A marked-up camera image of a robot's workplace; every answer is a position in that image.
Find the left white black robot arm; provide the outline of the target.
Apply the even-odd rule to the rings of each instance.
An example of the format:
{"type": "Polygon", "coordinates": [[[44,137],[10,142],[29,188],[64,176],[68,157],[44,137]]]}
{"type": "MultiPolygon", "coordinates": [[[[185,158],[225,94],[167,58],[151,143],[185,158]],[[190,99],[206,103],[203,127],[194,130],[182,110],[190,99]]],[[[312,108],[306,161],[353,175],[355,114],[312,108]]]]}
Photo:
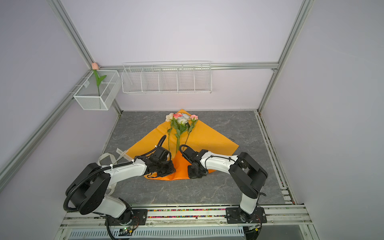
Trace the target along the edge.
{"type": "Polygon", "coordinates": [[[121,198],[107,195],[107,188],[126,179],[151,175],[166,177],[176,172],[167,157],[138,156],[133,161],[100,167],[89,164],[69,186],[63,208],[66,212],[112,217],[121,225],[133,221],[131,206],[121,198]]]}

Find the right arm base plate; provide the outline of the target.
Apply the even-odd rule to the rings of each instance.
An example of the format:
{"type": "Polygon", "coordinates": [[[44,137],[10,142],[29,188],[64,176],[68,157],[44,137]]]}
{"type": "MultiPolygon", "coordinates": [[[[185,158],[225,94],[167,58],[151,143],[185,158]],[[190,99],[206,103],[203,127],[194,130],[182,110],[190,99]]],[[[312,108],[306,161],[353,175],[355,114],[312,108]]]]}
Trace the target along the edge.
{"type": "Polygon", "coordinates": [[[264,208],[257,206],[252,214],[248,214],[240,207],[226,208],[228,224],[264,224],[267,222],[264,208]]]}

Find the dark pink rose fake flower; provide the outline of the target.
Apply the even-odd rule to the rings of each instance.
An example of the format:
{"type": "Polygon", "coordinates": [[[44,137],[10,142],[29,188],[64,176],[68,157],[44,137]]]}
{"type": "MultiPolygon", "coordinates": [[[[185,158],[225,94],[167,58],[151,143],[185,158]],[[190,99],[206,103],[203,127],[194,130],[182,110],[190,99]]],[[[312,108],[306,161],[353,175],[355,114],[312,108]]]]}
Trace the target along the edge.
{"type": "Polygon", "coordinates": [[[176,114],[173,114],[173,122],[174,122],[174,127],[177,131],[177,133],[175,134],[176,138],[177,138],[177,144],[176,144],[176,153],[179,151],[179,147],[180,147],[180,135],[181,135],[181,131],[180,131],[180,128],[179,128],[179,122],[178,122],[178,119],[181,118],[183,115],[180,114],[180,113],[176,113],[176,114]]]}

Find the cream rose fake flower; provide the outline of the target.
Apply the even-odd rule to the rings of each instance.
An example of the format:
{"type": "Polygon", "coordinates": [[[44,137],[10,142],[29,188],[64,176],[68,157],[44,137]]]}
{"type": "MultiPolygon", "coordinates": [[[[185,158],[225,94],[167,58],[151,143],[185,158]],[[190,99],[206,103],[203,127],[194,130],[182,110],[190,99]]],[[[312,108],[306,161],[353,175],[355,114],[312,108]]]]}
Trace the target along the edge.
{"type": "Polygon", "coordinates": [[[166,122],[169,123],[169,128],[167,129],[168,135],[168,150],[171,151],[171,132],[173,130],[173,121],[174,121],[174,113],[170,113],[166,115],[166,122]]]}

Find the light pink rose fake flower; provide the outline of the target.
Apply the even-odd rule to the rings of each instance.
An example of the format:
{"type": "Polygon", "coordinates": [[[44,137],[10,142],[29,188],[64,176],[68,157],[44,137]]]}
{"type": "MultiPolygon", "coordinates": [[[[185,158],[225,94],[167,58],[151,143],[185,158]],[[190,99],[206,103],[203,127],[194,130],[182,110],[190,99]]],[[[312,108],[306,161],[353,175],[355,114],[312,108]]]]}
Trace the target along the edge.
{"type": "Polygon", "coordinates": [[[193,129],[196,127],[196,124],[197,122],[199,121],[199,118],[197,115],[191,115],[186,123],[186,126],[187,126],[187,138],[186,138],[186,141],[185,141],[185,145],[187,144],[188,142],[188,139],[190,137],[190,134],[191,132],[193,131],[193,129]]]}

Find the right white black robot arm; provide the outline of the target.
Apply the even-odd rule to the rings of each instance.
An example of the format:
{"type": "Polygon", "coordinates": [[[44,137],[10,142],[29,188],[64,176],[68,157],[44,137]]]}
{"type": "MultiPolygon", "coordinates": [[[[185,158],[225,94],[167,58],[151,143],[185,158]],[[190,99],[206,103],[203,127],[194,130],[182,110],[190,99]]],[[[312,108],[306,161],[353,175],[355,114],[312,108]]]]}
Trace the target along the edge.
{"type": "Polygon", "coordinates": [[[258,207],[268,173],[249,154],[242,152],[239,155],[225,156],[214,154],[208,150],[196,152],[192,149],[181,151],[182,156],[191,165],[188,166],[188,175],[191,179],[206,176],[210,170],[229,174],[242,192],[239,207],[228,209],[227,218],[231,223],[259,223],[262,224],[263,208],[258,207]]]}

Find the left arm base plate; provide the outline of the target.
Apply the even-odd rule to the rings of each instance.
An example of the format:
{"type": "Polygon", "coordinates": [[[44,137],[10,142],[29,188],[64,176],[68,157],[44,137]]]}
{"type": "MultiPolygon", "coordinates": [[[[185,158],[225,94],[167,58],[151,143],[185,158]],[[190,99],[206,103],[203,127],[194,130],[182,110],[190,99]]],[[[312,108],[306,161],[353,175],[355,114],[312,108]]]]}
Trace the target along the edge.
{"type": "Polygon", "coordinates": [[[107,216],[110,226],[142,226],[146,224],[148,209],[133,209],[119,218],[107,216]]]}

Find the white rose fake flower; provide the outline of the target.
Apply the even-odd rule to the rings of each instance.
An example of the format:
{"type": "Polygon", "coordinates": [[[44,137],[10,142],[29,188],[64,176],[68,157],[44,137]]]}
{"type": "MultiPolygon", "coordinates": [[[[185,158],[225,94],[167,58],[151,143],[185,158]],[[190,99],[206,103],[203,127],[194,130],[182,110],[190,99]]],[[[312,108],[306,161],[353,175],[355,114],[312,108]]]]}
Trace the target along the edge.
{"type": "Polygon", "coordinates": [[[189,125],[189,120],[186,119],[185,117],[179,117],[176,120],[176,138],[177,138],[177,153],[180,150],[180,141],[181,141],[181,136],[185,132],[188,131],[190,125],[189,125]]]}

